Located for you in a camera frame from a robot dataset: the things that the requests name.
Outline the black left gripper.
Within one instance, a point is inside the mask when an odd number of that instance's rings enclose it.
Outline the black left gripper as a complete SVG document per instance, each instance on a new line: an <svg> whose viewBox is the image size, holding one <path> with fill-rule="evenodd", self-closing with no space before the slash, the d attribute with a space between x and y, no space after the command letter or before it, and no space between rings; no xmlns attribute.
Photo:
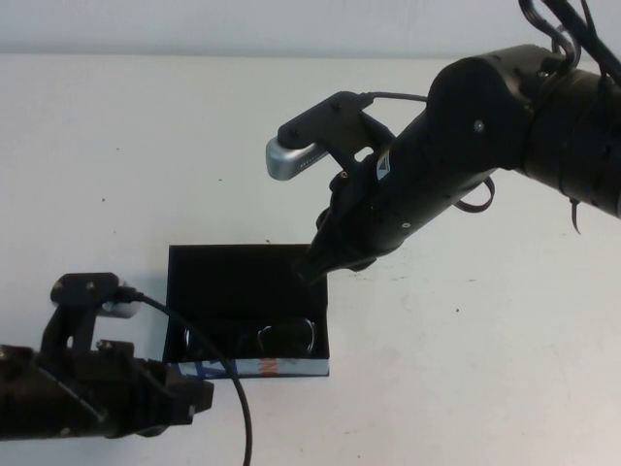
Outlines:
<svg viewBox="0 0 621 466"><path fill-rule="evenodd" d="M67 351L45 382L41 414L61 437L156 437L191 424L212 407L214 394L212 383L136 358L131 344L111 341L77 355Z"/></svg>

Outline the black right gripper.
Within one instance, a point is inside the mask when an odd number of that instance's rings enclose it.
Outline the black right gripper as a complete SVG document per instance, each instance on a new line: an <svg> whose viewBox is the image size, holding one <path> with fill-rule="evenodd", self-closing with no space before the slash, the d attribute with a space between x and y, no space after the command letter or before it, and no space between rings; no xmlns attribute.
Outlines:
<svg viewBox="0 0 621 466"><path fill-rule="evenodd" d="M328 208L293 270L315 283L339 270L363 270L430 221L430 149L395 143L367 155L330 183Z"/></svg>

